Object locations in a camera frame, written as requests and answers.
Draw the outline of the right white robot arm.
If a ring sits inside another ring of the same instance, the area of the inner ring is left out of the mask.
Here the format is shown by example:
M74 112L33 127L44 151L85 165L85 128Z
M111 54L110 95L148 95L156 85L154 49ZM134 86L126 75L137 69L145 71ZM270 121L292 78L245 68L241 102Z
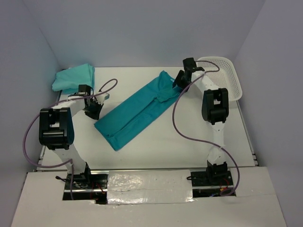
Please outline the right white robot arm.
M202 140L203 143L212 145L207 156L207 167L204 174L196 174L194 178L211 185L218 184L227 176L228 166L224 154L224 126L229 115L229 95L226 88L220 88L211 81L207 73L219 72L220 68L211 61L204 61L216 67L216 70L205 70L197 66L194 58L183 60L183 70L180 70L173 87L180 88L181 95L195 85L203 95L201 114L205 122L209 124L213 132L213 141Z

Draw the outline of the dark teal t shirt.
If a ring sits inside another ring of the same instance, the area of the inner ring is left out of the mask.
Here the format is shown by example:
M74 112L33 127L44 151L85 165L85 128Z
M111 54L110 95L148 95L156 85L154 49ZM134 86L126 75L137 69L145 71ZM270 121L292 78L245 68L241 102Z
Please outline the dark teal t shirt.
M160 72L94 124L114 151L124 147L176 102L181 89L173 87L172 79L167 72Z

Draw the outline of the turquoise t shirt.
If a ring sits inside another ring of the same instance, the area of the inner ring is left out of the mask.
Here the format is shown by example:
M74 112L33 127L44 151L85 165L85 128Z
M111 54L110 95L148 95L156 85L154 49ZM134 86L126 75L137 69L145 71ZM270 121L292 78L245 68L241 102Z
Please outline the turquoise t shirt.
M79 85L88 85L92 89L95 85L95 68L89 64L83 64L74 68L67 69L67 89L62 91L63 94L69 95L78 91Z

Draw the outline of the light green t shirt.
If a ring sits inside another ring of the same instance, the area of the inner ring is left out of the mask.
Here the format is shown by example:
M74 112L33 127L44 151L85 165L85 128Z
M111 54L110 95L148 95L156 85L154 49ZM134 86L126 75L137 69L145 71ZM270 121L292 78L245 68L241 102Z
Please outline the light green t shirt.
M71 94L78 91L79 85L88 85L94 88L95 68L90 64L82 64L57 72L52 84L53 91L62 91Z

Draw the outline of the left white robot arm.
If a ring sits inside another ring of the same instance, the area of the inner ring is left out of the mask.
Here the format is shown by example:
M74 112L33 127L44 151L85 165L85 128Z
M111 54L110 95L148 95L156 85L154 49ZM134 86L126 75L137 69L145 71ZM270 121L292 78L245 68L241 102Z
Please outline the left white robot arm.
M98 120L109 93L91 94L88 85L79 85L78 92L53 107L43 108L39 113L39 142L53 151L68 171L68 182L81 188L92 185L90 167L74 146L75 133L72 118L83 111L86 116Z

